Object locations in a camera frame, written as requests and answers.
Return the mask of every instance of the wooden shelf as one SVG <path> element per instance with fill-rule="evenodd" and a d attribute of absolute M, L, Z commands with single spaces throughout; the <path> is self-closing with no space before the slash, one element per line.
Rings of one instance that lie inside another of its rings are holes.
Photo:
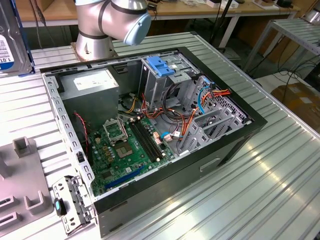
<path fill-rule="evenodd" d="M 238 8 L 230 8 L 228 13 L 243 13 L 243 14 L 263 14 L 263 13 L 278 13 L 287 12 L 290 14 L 293 11 L 299 11 L 300 8 L 294 6 L 291 9 L 280 8 L 272 10 L 264 10 L 259 6 L 253 4 L 251 1 L 246 1 L 243 4 L 239 4 Z M 34 21 L 34 16 L 27 7 L 18 7 L 20 18 L 23 22 Z M 154 16 L 153 11 L 149 11 L 151 16 Z M 211 8 L 206 4 L 199 4 L 198 6 L 188 6 L 181 1 L 172 2 L 160 2 L 157 6 L 158 16 L 182 16 L 182 15 L 214 15 L 218 13 L 218 8 Z M 57 20 L 76 20 L 77 10 L 72 0 L 54 0 L 54 2 L 43 12 L 47 21 Z"/>

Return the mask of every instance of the blue hard drive label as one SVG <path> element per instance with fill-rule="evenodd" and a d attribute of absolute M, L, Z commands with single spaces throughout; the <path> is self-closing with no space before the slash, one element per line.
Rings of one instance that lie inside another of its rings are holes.
<path fill-rule="evenodd" d="M 15 63 L 6 38 L 0 35 L 0 70 L 11 68 Z"/>

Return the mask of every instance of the metal workbench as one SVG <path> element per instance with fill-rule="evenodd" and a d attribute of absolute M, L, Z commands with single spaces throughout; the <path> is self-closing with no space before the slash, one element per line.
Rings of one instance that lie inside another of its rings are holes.
<path fill-rule="evenodd" d="M 320 136 L 241 70 L 191 33 L 147 37 L 139 46 L 114 42 L 119 55 L 188 47 L 267 121 L 226 165 L 150 209 L 109 240 L 313 239 L 320 230 Z M 33 51 L 37 69 L 77 62 L 69 46 Z M 39 71 L 0 80 L 0 144 L 27 136 L 38 147 L 49 189 L 74 174 Z M 53 212 L 2 240 L 65 239 Z M 69 239 L 99 239 L 93 224 Z"/>
<path fill-rule="evenodd" d="M 267 39 L 271 30 L 278 31 L 278 34 L 271 42 L 268 49 L 265 51 L 266 56 L 270 51 L 273 50 L 277 42 L 282 36 L 286 36 L 291 40 L 295 41 L 300 46 L 304 47 L 306 51 L 310 51 L 315 55 L 320 55 L 319 39 L 320 39 L 320 25 L 312 25 L 311 23 L 300 19 L 282 19 L 282 20 L 271 20 L 265 27 L 263 33 L 259 37 L 252 51 L 250 52 L 247 61 L 244 65 L 243 71 L 246 72 L 251 66 L 255 56 L 261 48 L 264 41 Z"/>

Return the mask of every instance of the blue latch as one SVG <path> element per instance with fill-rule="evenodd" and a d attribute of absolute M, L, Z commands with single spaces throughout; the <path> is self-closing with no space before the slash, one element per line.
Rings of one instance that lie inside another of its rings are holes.
<path fill-rule="evenodd" d="M 176 73 L 158 56 L 147 57 L 146 60 L 160 77 L 169 76 Z"/>

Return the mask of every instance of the blue cable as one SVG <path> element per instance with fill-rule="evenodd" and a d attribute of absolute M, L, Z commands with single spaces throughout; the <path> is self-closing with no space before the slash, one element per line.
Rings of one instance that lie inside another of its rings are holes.
<path fill-rule="evenodd" d="M 204 91 L 204 89 L 208 89 L 209 87 L 208 86 L 205 86 L 204 88 L 202 88 L 201 90 L 200 90 L 200 92 L 199 92 L 199 95 L 198 95 L 198 106 L 199 106 L 199 109 L 200 109 L 200 111 L 204 114 L 205 113 L 205 111 L 204 111 L 204 109 L 202 108 L 202 105 L 201 105 L 201 94 L 202 94 L 202 92 Z"/>
<path fill-rule="evenodd" d="M 168 134 L 170 134 L 170 132 L 166 131 L 164 133 L 162 133 L 161 138 L 163 139 L 165 136 L 167 136 Z"/>

